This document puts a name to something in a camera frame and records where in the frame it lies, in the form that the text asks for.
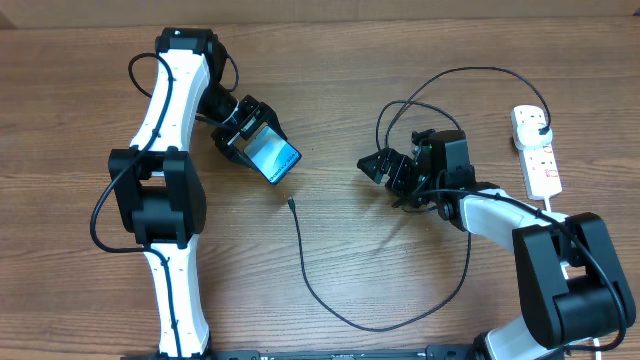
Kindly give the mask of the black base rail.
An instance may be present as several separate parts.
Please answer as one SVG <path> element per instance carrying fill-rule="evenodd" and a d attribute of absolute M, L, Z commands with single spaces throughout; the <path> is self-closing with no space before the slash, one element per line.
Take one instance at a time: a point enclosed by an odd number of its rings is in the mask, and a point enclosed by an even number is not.
<path fill-rule="evenodd" d="M 301 351 L 260 353 L 257 350 L 212 351 L 185 359 L 210 360 L 485 360 L 473 345 L 429 345 L 424 349 Z"/>

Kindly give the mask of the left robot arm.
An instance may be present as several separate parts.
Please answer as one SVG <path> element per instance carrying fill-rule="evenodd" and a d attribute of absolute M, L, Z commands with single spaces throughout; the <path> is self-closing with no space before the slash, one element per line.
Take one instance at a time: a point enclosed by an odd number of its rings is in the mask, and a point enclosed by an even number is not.
<path fill-rule="evenodd" d="M 158 62 L 149 106 L 137 134 L 108 159 L 111 182 L 133 252 L 149 264 L 161 321 L 156 359 L 211 359 L 210 327 L 201 305 L 197 247 L 207 203 L 190 155 L 194 127 L 213 126 L 228 160 L 279 183 L 299 162 L 276 112 L 222 83 L 231 57 L 210 29 L 165 28 L 151 54 Z"/>

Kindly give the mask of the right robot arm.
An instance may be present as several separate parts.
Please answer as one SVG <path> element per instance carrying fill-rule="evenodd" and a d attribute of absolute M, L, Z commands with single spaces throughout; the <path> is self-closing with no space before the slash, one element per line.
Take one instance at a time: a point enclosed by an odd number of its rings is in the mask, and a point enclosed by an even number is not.
<path fill-rule="evenodd" d="M 545 211 L 479 182 L 461 130 L 413 133 L 412 155 L 386 147 L 357 167 L 401 205 L 434 204 L 456 228 L 479 235 L 515 259 L 521 314 L 470 345 L 431 345 L 430 359 L 561 359 L 596 352 L 587 339 L 614 334 L 616 348 L 636 306 L 603 219 Z"/>

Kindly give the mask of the white charger plug adapter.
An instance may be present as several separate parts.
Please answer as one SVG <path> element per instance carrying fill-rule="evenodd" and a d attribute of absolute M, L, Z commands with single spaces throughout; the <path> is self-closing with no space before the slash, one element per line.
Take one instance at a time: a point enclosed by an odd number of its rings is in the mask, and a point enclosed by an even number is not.
<path fill-rule="evenodd" d="M 542 133 L 542 128 L 539 128 L 537 124 L 517 124 L 513 139 L 518 150 L 534 150 L 550 145 L 553 140 L 553 131 L 548 129 Z"/>

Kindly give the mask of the Samsung Galaxy smartphone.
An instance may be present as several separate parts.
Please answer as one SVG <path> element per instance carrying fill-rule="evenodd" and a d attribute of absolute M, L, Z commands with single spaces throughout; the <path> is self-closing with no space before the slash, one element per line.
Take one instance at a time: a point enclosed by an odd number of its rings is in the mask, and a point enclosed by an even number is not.
<path fill-rule="evenodd" d="M 278 184 L 301 159 L 301 153 L 269 126 L 249 142 L 244 154 L 272 185 Z"/>

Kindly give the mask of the white power strip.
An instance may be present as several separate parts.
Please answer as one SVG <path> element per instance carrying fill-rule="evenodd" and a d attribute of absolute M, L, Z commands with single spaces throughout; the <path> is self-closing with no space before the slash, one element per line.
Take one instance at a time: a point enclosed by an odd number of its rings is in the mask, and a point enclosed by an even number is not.
<path fill-rule="evenodd" d="M 547 125 L 544 111 L 533 105 L 516 106 L 511 121 L 513 133 L 517 124 L 537 124 L 542 129 Z M 518 150 L 518 155 L 529 199 L 549 200 L 562 191 L 552 142 L 534 150 Z"/>

